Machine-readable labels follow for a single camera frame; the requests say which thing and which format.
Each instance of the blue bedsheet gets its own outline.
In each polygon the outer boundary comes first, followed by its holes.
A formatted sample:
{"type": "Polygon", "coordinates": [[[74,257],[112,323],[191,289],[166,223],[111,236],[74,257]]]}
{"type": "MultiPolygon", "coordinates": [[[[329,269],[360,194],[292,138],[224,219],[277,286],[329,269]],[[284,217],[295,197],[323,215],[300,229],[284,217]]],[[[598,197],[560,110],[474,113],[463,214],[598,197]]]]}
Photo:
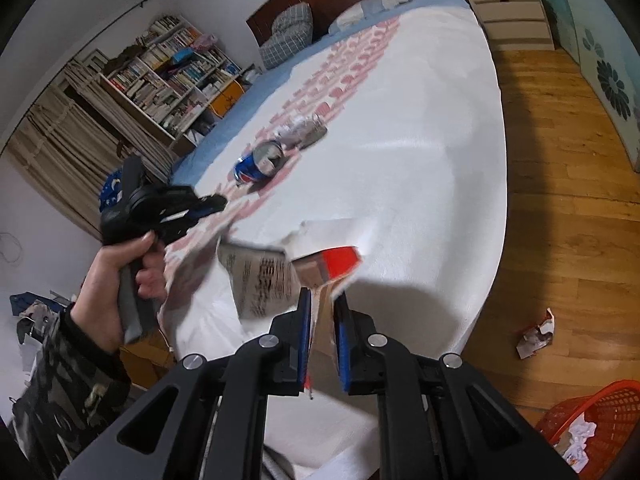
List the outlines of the blue bedsheet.
{"type": "Polygon", "coordinates": [[[348,38],[351,34],[371,27],[376,23],[399,16],[411,9],[430,6],[463,7],[465,9],[469,7],[465,0],[412,0],[395,9],[386,10],[361,20],[337,34],[323,36],[319,41],[299,52],[279,67],[269,70],[265,75],[259,77],[238,103],[228,111],[224,119],[202,140],[200,145],[178,163],[171,177],[171,183],[195,186],[209,165],[242,130],[249,119],[254,116],[267,97],[289,80],[291,70],[298,63],[314,56],[332,44],[348,38]]]}

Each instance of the human arm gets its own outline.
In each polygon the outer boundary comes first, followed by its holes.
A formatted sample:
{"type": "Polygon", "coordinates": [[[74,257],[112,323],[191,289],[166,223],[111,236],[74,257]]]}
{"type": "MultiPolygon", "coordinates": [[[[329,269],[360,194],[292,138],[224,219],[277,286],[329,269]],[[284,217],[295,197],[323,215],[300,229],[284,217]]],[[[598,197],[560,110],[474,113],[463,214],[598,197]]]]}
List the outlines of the human arm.
{"type": "Polygon", "coordinates": [[[78,301],[51,330],[31,383],[14,404],[10,430],[44,478],[56,478],[124,409],[130,380],[118,356],[118,273],[144,255],[138,293],[164,301],[164,247],[154,242],[149,234],[100,249],[78,301]]]}

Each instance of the hand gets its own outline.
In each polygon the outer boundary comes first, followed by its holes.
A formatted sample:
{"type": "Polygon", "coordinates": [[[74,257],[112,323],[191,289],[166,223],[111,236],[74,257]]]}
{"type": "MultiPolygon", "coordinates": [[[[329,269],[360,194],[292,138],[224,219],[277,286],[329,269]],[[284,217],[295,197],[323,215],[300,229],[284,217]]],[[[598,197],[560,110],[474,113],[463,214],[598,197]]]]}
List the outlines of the hand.
{"type": "Polygon", "coordinates": [[[115,352],[124,341],[118,314],[122,267],[142,257],[144,268],[136,275],[138,295],[146,300],[166,301],[164,244],[158,242],[152,249],[155,241],[156,235],[148,232],[142,238],[103,247],[89,268],[70,315],[78,328],[105,352],[115,352]]]}

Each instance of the camouflage sleeve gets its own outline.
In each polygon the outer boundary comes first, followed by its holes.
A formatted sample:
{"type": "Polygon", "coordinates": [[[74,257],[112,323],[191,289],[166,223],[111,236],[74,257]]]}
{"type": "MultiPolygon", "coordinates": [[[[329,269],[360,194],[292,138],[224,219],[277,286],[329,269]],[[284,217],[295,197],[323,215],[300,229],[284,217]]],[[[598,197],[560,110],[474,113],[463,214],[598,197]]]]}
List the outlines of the camouflage sleeve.
{"type": "Polygon", "coordinates": [[[47,479],[57,478],[120,415],[130,387],[119,358],[98,349],[65,316],[56,321],[30,385],[14,404],[10,428],[47,479]],[[96,351],[102,353],[101,367],[92,358],[96,351]]]}

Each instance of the red pattern on sheet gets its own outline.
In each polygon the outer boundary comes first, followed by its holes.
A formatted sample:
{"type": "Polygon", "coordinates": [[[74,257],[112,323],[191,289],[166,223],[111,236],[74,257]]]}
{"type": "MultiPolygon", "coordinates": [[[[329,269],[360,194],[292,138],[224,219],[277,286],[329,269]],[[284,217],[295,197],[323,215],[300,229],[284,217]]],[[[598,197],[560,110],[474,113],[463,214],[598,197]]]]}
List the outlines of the red pattern on sheet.
{"type": "MultiPolygon", "coordinates": [[[[333,121],[384,56],[399,26],[400,19],[391,18],[332,45],[320,70],[307,79],[282,105],[282,110],[270,119],[269,124],[256,133],[254,140],[245,147],[243,155],[251,152],[258,143],[273,138],[275,131],[295,116],[317,113],[327,124],[333,121]]],[[[291,174],[303,155],[295,151],[275,177],[255,193],[248,194],[248,186],[236,186],[233,170],[227,175],[226,182],[218,184],[214,192],[228,199],[225,211],[202,219],[185,237],[167,247],[166,276],[170,290],[161,311],[161,322],[168,311],[190,303],[191,296],[210,270],[217,240],[222,233],[232,231],[236,221],[247,218],[263,206],[274,188],[291,174]]]]}

